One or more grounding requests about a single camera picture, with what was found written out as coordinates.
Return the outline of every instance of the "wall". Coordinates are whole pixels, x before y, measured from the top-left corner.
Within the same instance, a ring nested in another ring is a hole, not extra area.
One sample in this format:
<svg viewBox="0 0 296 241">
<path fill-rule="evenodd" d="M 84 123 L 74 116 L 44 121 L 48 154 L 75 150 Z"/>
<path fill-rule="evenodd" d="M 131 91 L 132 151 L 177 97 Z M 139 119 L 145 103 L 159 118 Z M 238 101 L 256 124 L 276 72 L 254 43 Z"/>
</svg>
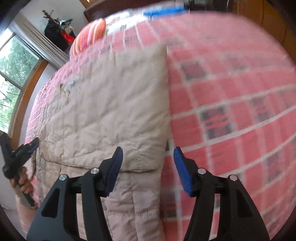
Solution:
<svg viewBox="0 0 296 241">
<path fill-rule="evenodd" d="M 31 95 L 31 98 L 29 100 L 25 115 L 24 115 L 24 120 L 22 122 L 22 129 L 20 133 L 20 141 L 19 145 L 24 144 L 25 142 L 25 137 L 26 137 L 26 131 L 27 131 L 27 125 L 30 117 L 30 113 L 34 104 L 34 100 L 36 98 L 36 95 L 38 91 L 51 79 L 51 77 L 54 75 L 54 73 L 57 71 L 55 67 L 52 65 L 48 64 L 43 71 L 42 75 L 40 76 L 35 89 L 33 90 L 33 93 Z"/>
<path fill-rule="evenodd" d="M 2 150 L 0 148 L 0 166 L 4 166 L 4 159 L 2 155 Z M 2 169 L 0 171 L 0 203 L 7 217 L 10 219 L 11 223 L 15 228 L 21 233 L 22 236 L 25 234 L 22 231 L 20 221 L 16 211 L 15 205 L 15 193 L 11 188 L 8 179 L 3 175 Z"/>
<path fill-rule="evenodd" d="M 72 28 L 77 35 L 85 25 L 88 24 L 83 12 L 85 7 L 79 0 L 31 0 L 31 2 L 21 10 L 21 13 L 40 31 L 44 32 L 47 20 L 43 18 L 42 10 L 52 13 L 53 18 L 68 20 L 73 18 Z"/>
</svg>

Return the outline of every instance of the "window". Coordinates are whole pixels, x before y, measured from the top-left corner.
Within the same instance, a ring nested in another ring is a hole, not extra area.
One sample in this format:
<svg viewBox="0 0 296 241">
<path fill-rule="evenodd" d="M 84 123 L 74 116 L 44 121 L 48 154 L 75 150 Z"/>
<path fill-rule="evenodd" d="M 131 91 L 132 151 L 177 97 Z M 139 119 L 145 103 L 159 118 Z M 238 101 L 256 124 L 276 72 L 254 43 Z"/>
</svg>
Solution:
<svg viewBox="0 0 296 241">
<path fill-rule="evenodd" d="M 40 56 L 7 29 L 0 36 L 0 131 L 9 132 L 15 107 Z"/>
</svg>

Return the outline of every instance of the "human hand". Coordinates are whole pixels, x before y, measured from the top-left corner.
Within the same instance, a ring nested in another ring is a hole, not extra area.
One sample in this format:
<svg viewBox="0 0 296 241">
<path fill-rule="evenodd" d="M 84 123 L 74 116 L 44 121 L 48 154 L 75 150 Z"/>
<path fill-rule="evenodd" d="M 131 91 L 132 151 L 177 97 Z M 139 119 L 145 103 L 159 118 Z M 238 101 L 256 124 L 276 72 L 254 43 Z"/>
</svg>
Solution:
<svg viewBox="0 0 296 241">
<path fill-rule="evenodd" d="M 16 194 L 17 194 L 17 192 L 15 189 L 15 186 L 17 184 L 20 185 L 20 191 L 25 194 L 29 194 L 30 192 L 33 191 L 33 186 L 31 184 L 31 182 L 28 180 L 28 176 L 26 174 L 26 171 L 27 171 L 26 167 L 22 167 L 20 169 L 20 179 L 18 182 L 14 178 L 9 180 L 11 187 L 13 188 L 13 190 L 15 191 Z"/>
</svg>

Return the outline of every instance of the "wooden furniture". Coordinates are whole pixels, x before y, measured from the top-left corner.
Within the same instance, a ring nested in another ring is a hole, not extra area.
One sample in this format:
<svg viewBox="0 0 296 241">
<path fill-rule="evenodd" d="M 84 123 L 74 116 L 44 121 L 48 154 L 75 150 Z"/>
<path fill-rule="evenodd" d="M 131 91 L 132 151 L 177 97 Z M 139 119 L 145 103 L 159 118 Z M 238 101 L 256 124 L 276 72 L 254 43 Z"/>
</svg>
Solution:
<svg viewBox="0 0 296 241">
<path fill-rule="evenodd" d="M 262 26 L 288 52 L 296 63 L 295 7 L 280 0 L 233 0 L 232 12 Z"/>
<path fill-rule="evenodd" d="M 91 5 L 95 4 L 95 3 L 100 3 L 100 2 L 103 2 L 105 0 L 80 0 L 80 2 L 82 3 L 82 5 L 85 7 L 85 8 L 88 8 L 90 7 Z"/>
<path fill-rule="evenodd" d="M 98 18 L 105 18 L 113 13 L 122 11 L 127 8 L 139 8 L 149 4 L 160 2 L 160 0 L 106 0 L 96 1 L 90 7 L 88 7 L 84 15 L 88 22 L 91 22 Z"/>
</svg>

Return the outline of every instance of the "blue object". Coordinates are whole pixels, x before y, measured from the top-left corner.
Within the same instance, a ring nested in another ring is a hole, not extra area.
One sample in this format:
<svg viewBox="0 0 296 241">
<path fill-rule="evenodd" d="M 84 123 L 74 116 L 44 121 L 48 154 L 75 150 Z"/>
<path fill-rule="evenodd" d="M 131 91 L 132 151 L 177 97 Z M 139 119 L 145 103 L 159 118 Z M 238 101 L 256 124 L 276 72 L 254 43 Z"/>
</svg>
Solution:
<svg viewBox="0 0 296 241">
<path fill-rule="evenodd" d="M 112 166 L 105 179 L 105 192 L 109 195 L 113 191 L 115 182 L 123 162 L 123 150 L 120 147 L 117 147 L 113 157 L 112 157 Z"/>
<path fill-rule="evenodd" d="M 159 10 L 156 9 L 152 11 L 146 11 L 143 14 L 144 16 L 147 16 L 147 17 L 153 17 L 153 16 L 162 16 L 162 15 L 172 15 L 179 12 L 183 12 L 185 10 L 186 10 L 185 7 L 167 7 Z"/>
<path fill-rule="evenodd" d="M 36 143 L 36 145 L 31 150 L 28 151 L 28 153 L 33 153 L 38 147 L 39 147 L 39 140 Z"/>
<path fill-rule="evenodd" d="M 184 155 L 179 147 L 174 149 L 174 162 L 183 186 L 183 189 L 189 196 L 193 193 L 192 176 L 184 163 Z"/>
</svg>

